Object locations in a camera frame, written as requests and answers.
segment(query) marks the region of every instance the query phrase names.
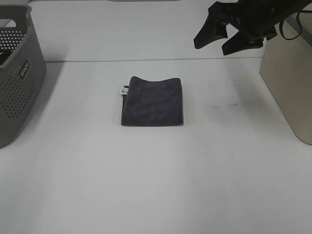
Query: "robotic arm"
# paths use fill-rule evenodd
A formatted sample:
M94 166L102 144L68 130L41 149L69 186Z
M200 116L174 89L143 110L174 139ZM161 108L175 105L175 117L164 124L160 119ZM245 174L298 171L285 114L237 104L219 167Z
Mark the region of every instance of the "robotic arm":
M223 46L223 54L261 48L263 40L277 36L275 25L302 10L312 0L238 0L237 3L216 2L208 9L208 18L194 39L196 49L228 38L226 25L239 32Z

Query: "perforated basket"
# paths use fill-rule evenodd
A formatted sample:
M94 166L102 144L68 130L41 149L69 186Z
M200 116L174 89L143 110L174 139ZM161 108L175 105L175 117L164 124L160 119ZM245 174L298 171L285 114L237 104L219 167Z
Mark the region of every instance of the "perforated basket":
M0 48L12 52L0 66L0 147L18 134L46 75L30 12L26 5L0 6L0 19L16 23L15 27L0 28Z

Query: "white tag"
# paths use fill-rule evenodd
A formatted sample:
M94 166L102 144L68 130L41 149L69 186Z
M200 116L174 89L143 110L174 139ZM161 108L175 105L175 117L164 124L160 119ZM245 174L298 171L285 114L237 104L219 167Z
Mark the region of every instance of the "white tag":
M127 89L127 88L121 88L120 94L121 95L128 95L128 91L129 91L129 89Z

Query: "microfiber cloth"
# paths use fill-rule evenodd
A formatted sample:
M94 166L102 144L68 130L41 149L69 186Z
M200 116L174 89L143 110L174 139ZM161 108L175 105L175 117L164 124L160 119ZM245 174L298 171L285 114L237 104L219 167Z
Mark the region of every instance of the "microfiber cloth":
M182 86L179 78L146 81L130 80L123 95L123 126L174 126L183 124Z

